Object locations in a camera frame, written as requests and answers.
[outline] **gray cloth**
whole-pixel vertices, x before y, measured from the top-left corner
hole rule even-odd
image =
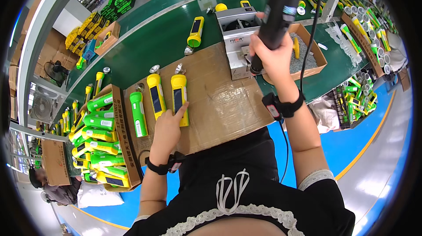
[[[62,205],[76,204],[78,201],[78,190],[81,182],[71,178],[72,184],[66,186],[50,186],[46,184],[43,190],[47,193],[50,200],[57,201]]]

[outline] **white bow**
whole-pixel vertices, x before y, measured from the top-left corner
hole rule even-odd
[[[237,196],[236,177],[240,174],[242,176],[240,178],[239,196]],[[244,178],[245,175],[248,176],[248,179],[246,179],[245,183],[243,183],[243,178]],[[232,188],[233,179],[231,179],[230,177],[224,177],[224,175],[221,175],[221,179],[219,179],[217,181],[217,186],[216,186],[217,208],[219,209],[219,211],[223,212],[224,214],[233,213],[235,211],[235,209],[239,206],[240,196],[242,195],[243,191],[246,188],[246,185],[249,182],[249,173],[246,172],[246,169],[244,168],[243,171],[237,173],[237,175],[235,176],[234,179],[235,179],[235,185],[234,185],[235,203],[234,203],[233,207],[231,207],[230,209],[226,209],[226,199],[227,199],[227,196],[229,196],[230,189]],[[223,197],[223,189],[224,189],[224,181],[225,180],[230,180],[230,184],[229,184],[229,187],[227,188],[227,190],[224,194],[224,197]]]

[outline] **short sleeve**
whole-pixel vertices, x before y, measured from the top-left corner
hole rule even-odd
[[[355,214],[344,207],[343,197],[330,170],[318,170],[310,174],[298,189],[328,213],[339,236],[350,236],[355,226]]]

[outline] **white plastic bag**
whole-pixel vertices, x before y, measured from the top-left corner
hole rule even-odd
[[[105,190],[103,184],[82,182],[78,191],[78,207],[102,207],[122,205],[124,201],[118,192]]]

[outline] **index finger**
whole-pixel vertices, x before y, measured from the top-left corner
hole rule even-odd
[[[180,121],[183,118],[184,112],[187,110],[187,107],[189,106],[189,101],[185,102],[182,107],[177,111],[176,115],[174,117],[177,118],[178,121]]]

